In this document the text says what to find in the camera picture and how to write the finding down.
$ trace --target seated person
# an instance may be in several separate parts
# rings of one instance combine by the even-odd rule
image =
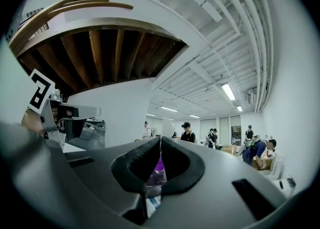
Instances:
[[[256,159],[256,162],[259,165],[259,168],[263,168],[263,163],[261,160],[261,155],[267,148],[267,150],[275,150],[275,147],[277,145],[277,141],[274,139],[271,140],[259,140],[254,143],[251,147],[246,147],[245,150],[242,153],[243,161],[249,165],[252,166],[254,157]]]

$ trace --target ceiling light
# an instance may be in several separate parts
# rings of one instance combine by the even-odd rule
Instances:
[[[160,106],[160,108],[166,109],[166,110],[169,110],[169,111],[172,111],[172,112],[178,112],[178,110],[170,109],[170,108],[167,108],[167,107],[164,107],[164,106]]]
[[[235,97],[234,93],[232,92],[232,89],[230,88],[230,85],[228,83],[221,85],[221,87],[223,88],[224,92],[228,95],[228,97],[231,101],[236,100],[236,97]]]

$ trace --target air conditioner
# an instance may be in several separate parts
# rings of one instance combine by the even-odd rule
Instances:
[[[257,94],[254,92],[254,89],[249,89],[246,93],[246,99],[249,105],[253,105],[256,102]]]

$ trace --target exposed wooden joist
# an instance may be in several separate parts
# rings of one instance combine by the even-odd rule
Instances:
[[[66,4],[64,4],[62,7],[68,7],[70,5],[77,5],[77,4],[86,4],[86,3],[95,3],[95,2],[105,2],[108,3],[109,0],[76,0],[76,1],[71,1]]]
[[[149,33],[146,34],[143,45],[140,47],[140,50],[138,52],[136,63],[133,67],[134,75],[136,75],[139,78],[141,77],[144,68],[149,62],[149,59],[151,58],[153,52],[156,50],[161,39],[161,36]]]
[[[143,72],[145,75],[150,76],[156,69],[159,63],[164,59],[167,53],[175,45],[176,41],[168,38],[162,38],[160,43],[157,45],[156,50],[152,54],[152,60],[150,60],[145,66]]]
[[[119,29],[116,37],[114,71],[113,71],[113,79],[115,82],[118,80],[118,75],[119,75],[121,50],[122,50],[122,43],[124,41],[124,36],[125,36],[125,30]]]
[[[69,5],[65,7],[58,8],[48,14],[48,17],[51,19],[60,13],[84,9],[84,8],[92,8],[92,7],[116,7],[116,8],[123,8],[127,10],[132,10],[134,7],[129,4],[124,3],[116,3],[116,2],[105,2],[105,1],[96,1],[96,2],[85,2],[79,3],[74,5]]]
[[[100,32],[98,30],[90,31],[89,36],[90,36],[93,60],[96,67],[96,71],[98,73],[99,82],[100,84],[103,84],[105,80],[104,80],[104,67],[102,63]]]
[[[138,55],[138,52],[141,48],[141,45],[142,43],[144,42],[144,38],[146,36],[146,33],[145,32],[141,32],[139,34],[139,37],[138,37],[138,40],[136,42],[136,46],[134,47],[134,51],[133,51],[133,54],[132,54],[132,57],[131,57],[131,60],[129,62],[129,65],[128,65],[128,70],[125,72],[125,78],[126,79],[129,79],[130,77],[130,74],[131,74],[131,71],[132,71],[132,68],[134,67],[134,64],[135,64],[135,61],[137,59],[137,55]]]
[[[81,56],[77,50],[75,40],[71,34],[65,35],[61,38],[62,44],[68,54],[74,68],[80,75],[85,85],[90,88],[93,85],[92,80],[87,73],[86,67],[81,59]]]
[[[123,30],[133,30],[139,32],[148,33],[148,38],[146,39],[151,45],[154,45],[153,39],[160,37],[167,37],[173,40],[179,40],[172,36],[168,31],[162,27],[155,25],[153,23],[148,23],[135,19],[119,18],[119,17],[100,17],[100,18],[90,18],[76,20],[69,23],[57,25],[54,29],[48,29],[41,34],[36,35],[31,38],[23,49],[19,52],[18,56],[22,55],[24,52],[36,49],[43,43],[49,43],[54,39],[58,39],[61,36],[67,34],[81,33],[85,31],[93,30],[106,30],[106,29],[123,29]]]
[[[56,58],[54,49],[49,44],[44,44],[38,48],[38,51],[51,68],[67,83],[74,91],[77,91],[78,85],[75,79],[70,75],[66,67]]]
[[[40,29],[46,22],[48,22],[48,13],[60,8],[63,4],[72,2],[74,0],[62,0],[55,4],[41,10],[26,22],[11,38],[9,46],[15,56],[20,52],[22,47],[28,42],[29,38]]]
[[[37,69],[40,73],[44,73],[43,67],[41,64],[35,60],[31,53],[26,53],[21,57],[20,61],[32,72],[34,69]]]
[[[181,53],[179,53],[182,48],[186,44],[184,42],[176,41],[174,45],[171,47],[171,49],[167,52],[167,54],[164,56],[164,58],[158,63],[156,68],[153,70],[152,75],[155,76],[161,72],[165,68],[166,65],[170,63],[174,57],[179,57]]]

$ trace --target white chair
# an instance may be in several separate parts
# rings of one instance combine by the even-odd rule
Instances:
[[[265,176],[270,181],[278,180],[283,168],[283,161],[279,155],[276,155],[273,158],[273,161],[270,166],[270,170],[260,170],[259,173]]]

